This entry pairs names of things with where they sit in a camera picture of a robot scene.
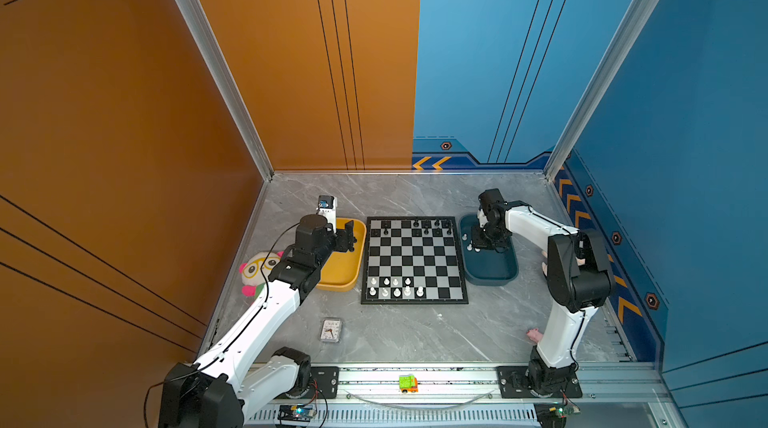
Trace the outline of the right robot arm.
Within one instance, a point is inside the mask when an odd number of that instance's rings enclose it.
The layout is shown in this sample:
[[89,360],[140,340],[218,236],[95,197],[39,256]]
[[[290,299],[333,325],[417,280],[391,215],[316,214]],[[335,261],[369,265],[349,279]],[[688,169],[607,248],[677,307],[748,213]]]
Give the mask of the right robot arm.
[[598,309],[610,298],[615,279],[602,236],[537,212],[530,204],[507,201],[497,188],[478,196],[471,228],[475,251],[506,251],[520,235],[546,252],[545,278],[553,300],[526,373],[527,388],[545,397],[559,395],[577,380],[576,352]]

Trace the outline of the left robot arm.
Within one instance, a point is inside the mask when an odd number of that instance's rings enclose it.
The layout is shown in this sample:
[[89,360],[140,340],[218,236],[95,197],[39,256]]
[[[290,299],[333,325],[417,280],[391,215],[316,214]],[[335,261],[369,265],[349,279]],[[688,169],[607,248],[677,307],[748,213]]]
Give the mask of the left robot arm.
[[335,252],[352,252],[354,223],[337,227],[331,211],[294,225],[295,241],[270,270],[263,290],[231,329],[193,363],[178,363],[159,382],[160,427],[242,427],[283,394],[308,387],[311,358],[283,347],[254,370],[253,362],[280,326],[299,309]]

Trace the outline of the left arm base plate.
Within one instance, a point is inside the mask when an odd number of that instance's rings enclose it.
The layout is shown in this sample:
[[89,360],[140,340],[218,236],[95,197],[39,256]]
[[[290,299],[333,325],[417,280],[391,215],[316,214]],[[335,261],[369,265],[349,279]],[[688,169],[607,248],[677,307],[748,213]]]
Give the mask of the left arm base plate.
[[333,400],[338,395],[339,373],[337,366],[311,366],[306,383],[299,378],[298,388],[280,393],[275,400],[309,400],[315,396],[319,396],[321,400]]

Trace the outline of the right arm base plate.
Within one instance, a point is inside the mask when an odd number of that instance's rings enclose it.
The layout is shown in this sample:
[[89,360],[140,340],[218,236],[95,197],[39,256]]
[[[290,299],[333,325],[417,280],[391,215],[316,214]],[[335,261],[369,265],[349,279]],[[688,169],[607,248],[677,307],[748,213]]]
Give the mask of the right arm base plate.
[[581,384],[575,376],[568,377],[563,382],[536,389],[527,366],[498,366],[496,375],[498,388],[503,399],[555,399],[561,398],[563,395],[569,399],[580,399],[584,396]]

